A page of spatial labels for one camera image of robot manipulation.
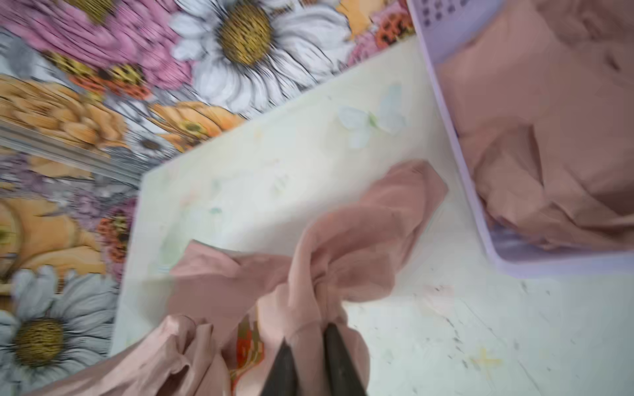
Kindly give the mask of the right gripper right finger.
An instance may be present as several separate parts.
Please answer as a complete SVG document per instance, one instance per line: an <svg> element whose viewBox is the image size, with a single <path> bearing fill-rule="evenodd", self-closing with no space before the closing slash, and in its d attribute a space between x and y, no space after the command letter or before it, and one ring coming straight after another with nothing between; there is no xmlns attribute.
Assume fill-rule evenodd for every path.
<svg viewBox="0 0 634 396"><path fill-rule="evenodd" d="M334 323L324 333L325 363L332 396L366 396L366 390Z"/></svg>

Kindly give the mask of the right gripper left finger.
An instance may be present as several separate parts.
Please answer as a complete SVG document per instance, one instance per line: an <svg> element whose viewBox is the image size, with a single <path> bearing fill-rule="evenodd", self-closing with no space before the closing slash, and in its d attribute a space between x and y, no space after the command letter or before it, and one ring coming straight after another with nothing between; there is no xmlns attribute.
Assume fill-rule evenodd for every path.
<svg viewBox="0 0 634 396"><path fill-rule="evenodd" d="M296 396L298 377L292 350L282 341L260 396Z"/></svg>

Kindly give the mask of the pink printed t-shirt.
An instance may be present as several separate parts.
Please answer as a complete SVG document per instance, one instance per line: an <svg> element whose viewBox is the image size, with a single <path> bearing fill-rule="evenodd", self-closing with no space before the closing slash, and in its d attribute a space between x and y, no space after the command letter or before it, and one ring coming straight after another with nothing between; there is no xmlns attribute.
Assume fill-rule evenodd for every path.
<svg viewBox="0 0 634 396"><path fill-rule="evenodd" d="M447 194L432 165L393 166L355 203L308 225L290 256L192 241L172 269L160 325L41 395L260 395L283 340L297 395L331 395L324 333L340 332L367 392L370 356L347 302L387 297Z"/></svg>

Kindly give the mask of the lavender plastic laundry basket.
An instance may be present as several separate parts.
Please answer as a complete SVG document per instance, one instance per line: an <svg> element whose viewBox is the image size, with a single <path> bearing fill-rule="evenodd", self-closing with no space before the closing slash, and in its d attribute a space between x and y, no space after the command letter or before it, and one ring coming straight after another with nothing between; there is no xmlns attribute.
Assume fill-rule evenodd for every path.
<svg viewBox="0 0 634 396"><path fill-rule="evenodd" d="M513 277L633 269L633 4L413 1L490 261Z"/></svg>

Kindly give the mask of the pink garment in basket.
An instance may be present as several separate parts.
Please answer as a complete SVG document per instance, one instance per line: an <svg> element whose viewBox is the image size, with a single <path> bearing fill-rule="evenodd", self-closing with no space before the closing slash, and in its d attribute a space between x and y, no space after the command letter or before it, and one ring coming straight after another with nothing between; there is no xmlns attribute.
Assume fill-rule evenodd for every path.
<svg viewBox="0 0 634 396"><path fill-rule="evenodd" d="M492 221L632 249L632 2L509 1L437 75Z"/></svg>

